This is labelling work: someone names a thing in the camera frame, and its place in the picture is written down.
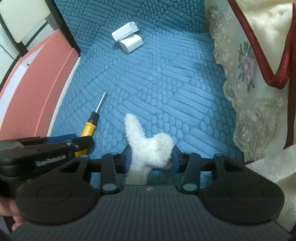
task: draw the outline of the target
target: white chair backrest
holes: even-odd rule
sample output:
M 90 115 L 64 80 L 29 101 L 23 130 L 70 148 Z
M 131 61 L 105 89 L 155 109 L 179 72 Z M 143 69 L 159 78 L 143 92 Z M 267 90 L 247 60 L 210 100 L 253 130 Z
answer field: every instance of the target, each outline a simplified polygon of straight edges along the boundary
M 0 0 L 0 15 L 17 43 L 49 14 L 44 0 Z

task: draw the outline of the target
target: cream fabric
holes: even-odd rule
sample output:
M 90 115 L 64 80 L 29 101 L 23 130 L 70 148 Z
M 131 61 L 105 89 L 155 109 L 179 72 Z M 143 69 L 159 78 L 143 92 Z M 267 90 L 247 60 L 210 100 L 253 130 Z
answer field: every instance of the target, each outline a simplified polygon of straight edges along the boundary
M 290 231 L 296 222 L 296 145 L 246 167 L 276 183 L 284 192 L 285 204 L 277 222 Z
M 275 74 L 279 68 L 295 0 L 237 0 Z
M 237 0 L 264 54 L 276 73 L 292 19 L 292 1 Z M 253 87 L 245 85 L 240 74 L 240 45 L 250 46 L 227 0 L 205 0 L 214 57 L 225 71 L 224 94 L 236 111 L 233 140 L 244 152 L 245 160 L 257 160 L 250 169 L 277 183 L 285 194 L 285 205 L 278 223 L 290 231 L 296 221 L 296 145 L 282 150 L 287 136 L 287 91 L 268 86 L 256 59 L 252 67 Z

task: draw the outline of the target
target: round black pad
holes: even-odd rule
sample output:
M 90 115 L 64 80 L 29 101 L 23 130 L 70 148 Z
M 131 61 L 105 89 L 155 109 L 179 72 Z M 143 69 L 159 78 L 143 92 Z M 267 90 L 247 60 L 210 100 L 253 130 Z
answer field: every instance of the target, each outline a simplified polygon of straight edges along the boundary
M 54 170 L 23 186 L 16 203 L 25 220 L 58 225 L 86 215 L 95 206 L 97 196 L 81 175 Z
M 218 218 L 234 224 L 275 221 L 284 205 L 282 190 L 245 168 L 241 172 L 219 173 L 220 177 L 204 191 L 206 208 Z

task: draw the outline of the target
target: pink panel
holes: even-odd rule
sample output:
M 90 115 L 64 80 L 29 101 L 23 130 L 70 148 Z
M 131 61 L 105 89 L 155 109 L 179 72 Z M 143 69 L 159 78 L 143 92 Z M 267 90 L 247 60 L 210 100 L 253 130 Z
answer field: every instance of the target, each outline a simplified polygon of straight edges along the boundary
M 21 57 L 19 59 L 19 61 L 16 63 L 16 65 L 14 66 L 13 70 L 11 71 L 11 73 L 9 74 L 1 92 L 0 92 L 0 98 L 2 97 L 4 90 L 6 89 L 10 79 L 12 78 L 12 76 L 14 75 L 15 71 L 17 70 L 17 68 L 19 67 L 19 65 L 27 58 L 29 57 L 32 53 L 34 53 L 37 49 L 39 49 L 42 45 L 46 44 L 48 42 L 48 40 L 54 35 L 54 33 L 52 33 L 51 35 L 49 35 L 48 37 L 46 37 L 44 40 L 42 40 L 39 44 L 37 44 L 34 48 L 32 48 L 24 57 Z
M 48 128 L 54 113 L 57 101 L 61 94 L 61 91 L 65 85 L 65 82 L 78 59 L 78 53 L 75 49 L 72 49 L 67 61 L 65 62 L 59 76 L 57 77 L 49 95 L 46 100 L 44 109 L 39 119 L 39 123 L 36 128 L 35 136 L 46 136 Z
M 77 59 L 78 53 L 59 30 L 50 35 L 14 92 L 0 140 L 47 134 L 60 93 Z

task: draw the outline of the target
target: logo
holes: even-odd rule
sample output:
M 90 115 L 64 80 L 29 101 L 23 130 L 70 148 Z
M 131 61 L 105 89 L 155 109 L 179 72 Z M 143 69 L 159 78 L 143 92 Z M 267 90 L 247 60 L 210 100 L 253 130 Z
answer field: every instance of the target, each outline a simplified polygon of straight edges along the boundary
M 64 160 L 66 158 L 67 158 L 66 155 L 61 155 L 61 156 L 54 157 L 54 158 L 48 158 L 48 159 L 46 159 L 44 161 L 36 161 L 36 166 L 42 167 L 42 166 L 45 166 L 45 165 L 50 164 L 50 163 L 54 163 L 54 162 L 57 162 L 57 161 Z

